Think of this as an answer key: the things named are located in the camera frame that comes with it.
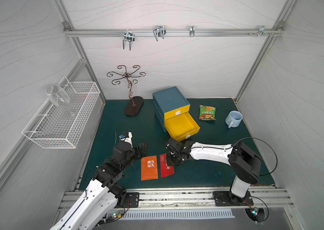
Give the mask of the orange postcard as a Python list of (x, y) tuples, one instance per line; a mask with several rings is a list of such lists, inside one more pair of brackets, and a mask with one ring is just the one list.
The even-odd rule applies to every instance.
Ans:
[(158, 179), (157, 156), (143, 157), (141, 159), (141, 180)]

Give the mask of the red postcard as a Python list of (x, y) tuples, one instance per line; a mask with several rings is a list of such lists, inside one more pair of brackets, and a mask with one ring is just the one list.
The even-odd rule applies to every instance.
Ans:
[(169, 166), (167, 163), (167, 154), (160, 155), (160, 171), (161, 171), (161, 177), (168, 177), (174, 174), (174, 167)]

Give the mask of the teal drawer cabinet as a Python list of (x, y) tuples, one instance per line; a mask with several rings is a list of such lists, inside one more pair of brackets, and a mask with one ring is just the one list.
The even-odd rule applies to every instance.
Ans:
[(154, 114), (161, 125), (163, 132), (167, 132), (167, 129), (164, 126), (165, 109), (172, 108), (173, 106), (184, 106), (190, 104), (176, 86), (155, 92), (152, 94), (152, 98)]

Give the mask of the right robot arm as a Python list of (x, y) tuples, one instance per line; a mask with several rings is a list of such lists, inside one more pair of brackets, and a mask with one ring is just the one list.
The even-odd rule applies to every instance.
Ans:
[(211, 145), (196, 141), (178, 142), (170, 138), (166, 142), (168, 166), (183, 165), (187, 160), (207, 160), (230, 166), (236, 176), (229, 197), (244, 199), (251, 185), (258, 183), (262, 159), (241, 140), (235, 144)]

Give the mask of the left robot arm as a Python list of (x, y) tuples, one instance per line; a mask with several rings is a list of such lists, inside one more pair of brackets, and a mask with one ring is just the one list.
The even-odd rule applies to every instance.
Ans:
[(148, 144), (133, 147), (120, 141), (112, 155), (97, 168), (82, 195), (69, 211), (53, 226), (52, 230), (91, 230), (101, 219), (126, 198), (126, 189), (118, 184), (123, 171), (135, 160), (148, 154)]

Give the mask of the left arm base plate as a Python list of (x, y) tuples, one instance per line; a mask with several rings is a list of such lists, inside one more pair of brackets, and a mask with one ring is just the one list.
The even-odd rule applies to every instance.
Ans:
[(139, 192), (127, 192), (118, 199), (118, 205), (124, 208), (137, 208), (139, 206)]

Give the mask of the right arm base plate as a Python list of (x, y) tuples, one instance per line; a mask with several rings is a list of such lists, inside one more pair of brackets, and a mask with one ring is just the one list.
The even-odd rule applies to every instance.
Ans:
[(254, 202), (251, 199), (251, 194), (246, 191), (244, 198), (234, 195), (231, 191), (216, 191), (213, 193), (215, 206), (231, 207), (231, 206), (253, 206)]

